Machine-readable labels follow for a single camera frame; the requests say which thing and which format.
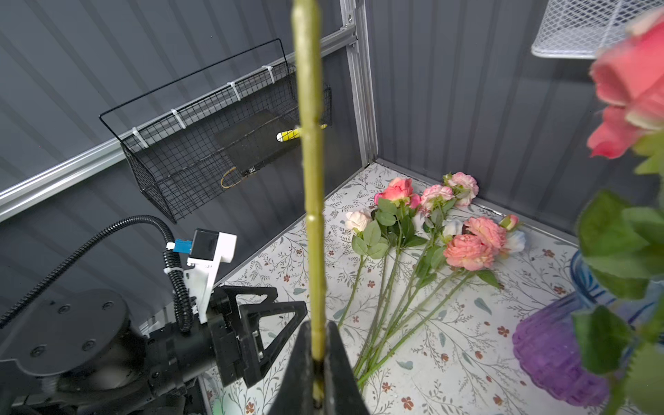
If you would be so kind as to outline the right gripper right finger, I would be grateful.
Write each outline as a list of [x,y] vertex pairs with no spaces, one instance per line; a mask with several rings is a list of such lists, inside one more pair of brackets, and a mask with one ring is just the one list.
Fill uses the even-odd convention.
[[334,322],[326,325],[323,362],[323,413],[332,415],[369,415],[349,363],[339,329]]

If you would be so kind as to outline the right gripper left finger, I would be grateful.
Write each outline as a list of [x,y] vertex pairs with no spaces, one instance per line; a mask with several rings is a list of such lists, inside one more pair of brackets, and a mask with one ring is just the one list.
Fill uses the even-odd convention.
[[292,354],[269,415],[314,413],[314,363],[311,355],[311,323],[304,322],[297,333]]

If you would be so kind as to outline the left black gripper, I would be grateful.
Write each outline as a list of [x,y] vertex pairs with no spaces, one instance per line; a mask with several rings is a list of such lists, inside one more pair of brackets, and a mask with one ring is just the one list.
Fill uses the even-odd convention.
[[[220,286],[213,290],[207,309],[216,365],[223,387],[243,380],[247,387],[263,380],[290,337],[307,316],[303,301],[277,301],[274,287]],[[268,346],[260,320],[290,314],[292,318]]]

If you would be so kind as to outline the light pink rose stem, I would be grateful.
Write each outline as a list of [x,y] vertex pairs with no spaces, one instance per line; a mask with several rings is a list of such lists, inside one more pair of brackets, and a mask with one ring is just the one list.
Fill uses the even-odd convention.
[[[629,205],[600,191],[579,216],[579,247],[591,274],[613,296],[645,299],[663,280],[663,211]],[[663,296],[633,329],[607,305],[572,317],[581,362],[610,382],[603,410],[615,414],[629,403],[645,414],[663,412]]]

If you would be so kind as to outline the blue rose stem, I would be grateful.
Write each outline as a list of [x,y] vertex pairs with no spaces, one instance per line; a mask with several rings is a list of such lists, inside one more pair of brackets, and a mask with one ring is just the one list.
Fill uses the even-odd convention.
[[323,252],[323,69],[322,12],[316,1],[295,1],[292,29],[297,67],[297,92],[304,173],[304,206],[309,243],[311,362],[313,406],[324,401],[326,278]]

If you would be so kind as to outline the coral pink rose stem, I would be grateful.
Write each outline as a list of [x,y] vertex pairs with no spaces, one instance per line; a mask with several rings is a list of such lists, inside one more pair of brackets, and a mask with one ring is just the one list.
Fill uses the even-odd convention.
[[591,65],[596,95],[607,105],[587,140],[593,157],[622,157],[640,138],[663,129],[663,8],[630,21],[626,34]]

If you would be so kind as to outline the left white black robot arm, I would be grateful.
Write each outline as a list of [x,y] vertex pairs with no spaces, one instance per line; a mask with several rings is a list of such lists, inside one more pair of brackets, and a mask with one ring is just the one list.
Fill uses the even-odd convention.
[[128,414],[157,402],[182,409],[211,368],[224,385],[262,380],[307,314],[273,287],[221,286],[205,323],[141,335],[124,299],[91,290],[42,304],[10,325],[1,346],[4,414]]

